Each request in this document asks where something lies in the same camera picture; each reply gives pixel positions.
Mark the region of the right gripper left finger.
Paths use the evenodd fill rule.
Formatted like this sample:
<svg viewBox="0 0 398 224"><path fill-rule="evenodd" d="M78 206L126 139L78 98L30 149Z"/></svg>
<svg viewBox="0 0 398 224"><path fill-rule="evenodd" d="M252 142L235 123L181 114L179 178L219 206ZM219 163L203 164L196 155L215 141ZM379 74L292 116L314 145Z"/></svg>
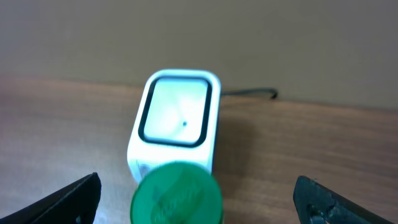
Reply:
<svg viewBox="0 0 398 224"><path fill-rule="evenodd" d="M96 172L1 218L1 224L92 224L101 198Z"/></svg>

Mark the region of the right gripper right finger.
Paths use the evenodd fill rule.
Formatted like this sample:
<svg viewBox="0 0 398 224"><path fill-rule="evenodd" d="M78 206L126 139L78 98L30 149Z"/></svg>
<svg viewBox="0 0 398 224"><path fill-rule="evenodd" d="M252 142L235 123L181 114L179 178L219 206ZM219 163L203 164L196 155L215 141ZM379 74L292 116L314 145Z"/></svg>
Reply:
<svg viewBox="0 0 398 224"><path fill-rule="evenodd" d="M392 224L303 175L297 178L293 201L301 224Z"/></svg>

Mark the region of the green lid jar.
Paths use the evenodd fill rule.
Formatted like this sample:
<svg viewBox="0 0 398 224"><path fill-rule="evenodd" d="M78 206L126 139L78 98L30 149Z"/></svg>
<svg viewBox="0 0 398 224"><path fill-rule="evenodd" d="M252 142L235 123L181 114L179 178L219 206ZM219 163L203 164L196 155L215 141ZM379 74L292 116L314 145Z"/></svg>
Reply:
<svg viewBox="0 0 398 224"><path fill-rule="evenodd" d="M223 197L204 168L171 162L150 171L131 199L132 224L223 224Z"/></svg>

